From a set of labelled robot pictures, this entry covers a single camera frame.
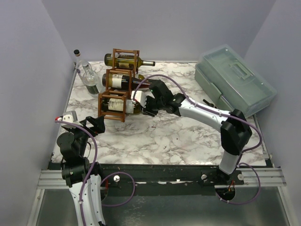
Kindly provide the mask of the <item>green bottle white label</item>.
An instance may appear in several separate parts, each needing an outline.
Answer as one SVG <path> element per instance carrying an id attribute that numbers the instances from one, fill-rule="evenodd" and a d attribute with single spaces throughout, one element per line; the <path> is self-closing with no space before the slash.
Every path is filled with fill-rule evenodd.
<path id="1" fill-rule="evenodd" d="M 104 98 L 101 103 L 101 110 L 103 112 L 111 111 L 116 113 L 123 113 L 124 101 L 117 98 Z M 132 102 L 131 100 L 126 100 L 125 104 L 126 115 L 138 115 L 142 113 L 142 107 L 138 102 Z"/>

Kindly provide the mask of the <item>clear bottle dark label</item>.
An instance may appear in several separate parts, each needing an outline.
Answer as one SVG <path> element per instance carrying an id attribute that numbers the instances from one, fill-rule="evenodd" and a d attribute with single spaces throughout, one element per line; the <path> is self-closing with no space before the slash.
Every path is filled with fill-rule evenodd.
<path id="1" fill-rule="evenodd" d="M 91 95 L 98 95 L 101 91 L 99 77 L 97 73 L 92 69 L 88 62 L 82 64 L 84 74 L 83 74 L 83 84 L 86 86 L 88 92 Z"/>

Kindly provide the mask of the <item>clear wine bottle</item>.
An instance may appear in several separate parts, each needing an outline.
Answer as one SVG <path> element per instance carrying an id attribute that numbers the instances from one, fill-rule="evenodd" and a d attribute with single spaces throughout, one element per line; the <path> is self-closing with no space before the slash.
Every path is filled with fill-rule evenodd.
<path id="1" fill-rule="evenodd" d="M 85 77 L 85 70 L 84 70 L 84 66 L 83 65 L 87 65 L 86 61 L 82 58 L 81 53 L 78 49 L 75 49 L 73 51 L 75 58 L 76 58 L 76 71 L 77 74 L 79 75 L 82 83 L 87 86 L 88 85 L 88 81 Z"/>

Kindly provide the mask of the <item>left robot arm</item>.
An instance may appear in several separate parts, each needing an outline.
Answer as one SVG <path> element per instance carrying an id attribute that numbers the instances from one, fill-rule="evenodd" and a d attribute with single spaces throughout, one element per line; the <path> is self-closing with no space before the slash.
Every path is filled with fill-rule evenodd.
<path id="1" fill-rule="evenodd" d="M 100 164 L 84 156 L 88 140 L 105 132 L 104 117 L 86 117 L 76 122 L 71 114 L 56 118 L 66 130 L 57 138 L 63 156 L 62 178 L 69 188 L 80 226 L 104 226 L 101 204 L 101 184 L 104 174 Z"/>

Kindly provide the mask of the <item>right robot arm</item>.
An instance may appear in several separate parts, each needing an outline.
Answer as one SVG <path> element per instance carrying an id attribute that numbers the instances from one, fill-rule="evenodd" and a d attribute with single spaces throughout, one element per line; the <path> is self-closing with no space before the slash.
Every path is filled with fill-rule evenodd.
<path id="1" fill-rule="evenodd" d="M 161 80 L 154 81 L 149 90 L 151 96 L 141 91 L 132 93 L 132 99 L 141 105 L 143 114 L 154 117 L 159 111 L 166 111 L 204 123 L 220 133 L 224 152 L 215 181 L 223 185 L 232 181 L 238 159 L 252 135 L 244 114 L 237 109 L 229 112 L 206 106 L 181 93 L 174 95 Z"/>

